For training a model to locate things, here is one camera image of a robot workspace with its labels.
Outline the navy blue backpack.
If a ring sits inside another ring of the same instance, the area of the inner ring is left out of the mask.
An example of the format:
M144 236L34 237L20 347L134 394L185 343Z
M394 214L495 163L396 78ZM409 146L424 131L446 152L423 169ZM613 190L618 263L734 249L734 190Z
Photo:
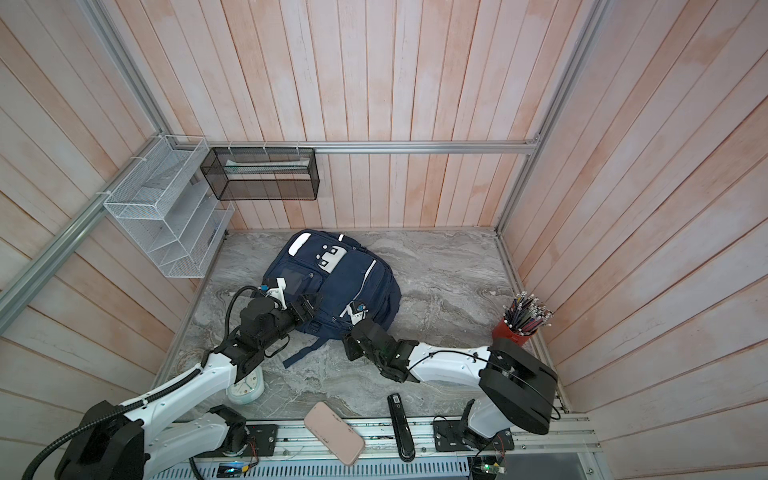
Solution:
M329 340L340 340L361 320L387 331L399 311L401 290L392 268L357 240L342 233L305 229L294 234L262 279L285 280L291 303L315 295L315 316L299 330L317 340L283 362L290 368Z

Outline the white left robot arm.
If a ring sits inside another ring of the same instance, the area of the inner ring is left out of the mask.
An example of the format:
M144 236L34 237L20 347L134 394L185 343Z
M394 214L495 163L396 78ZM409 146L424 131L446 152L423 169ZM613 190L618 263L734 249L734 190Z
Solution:
M120 405L103 401L54 448L66 449L57 479L148 479L202 453L239 455L250 450L245 418L219 405L181 426L176 420L212 395L245 380L269 358L268 348L316 314L317 294L298 297L279 310L274 299L256 297L253 318L236 328L186 373Z

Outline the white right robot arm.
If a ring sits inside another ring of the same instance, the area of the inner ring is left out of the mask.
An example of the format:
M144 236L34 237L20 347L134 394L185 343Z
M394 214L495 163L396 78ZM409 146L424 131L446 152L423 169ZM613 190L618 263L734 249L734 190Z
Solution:
M362 320L342 341L349 360L365 357L389 380L476 389L479 395L451 428L452 436L465 444L489 441L511 427L546 435L550 423L562 419L555 406L557 374L509 339L478 348L443 348L397 340L380 325Z

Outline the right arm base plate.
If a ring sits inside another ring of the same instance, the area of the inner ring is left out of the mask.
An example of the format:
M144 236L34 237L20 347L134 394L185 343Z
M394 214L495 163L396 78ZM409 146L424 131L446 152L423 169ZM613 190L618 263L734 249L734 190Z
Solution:
M432 428L434 446L438 452L493 450L503 454L515 449L509 430L499 432L493 439L485 439L471 431L461 420L449 420L444 416L435 416Z

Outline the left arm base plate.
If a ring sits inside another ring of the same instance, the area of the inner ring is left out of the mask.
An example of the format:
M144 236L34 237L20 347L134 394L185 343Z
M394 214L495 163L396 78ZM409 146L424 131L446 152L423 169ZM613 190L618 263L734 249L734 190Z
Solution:
M278 439L278 429L277 424L247 424L243 456L252 459L272 457Z

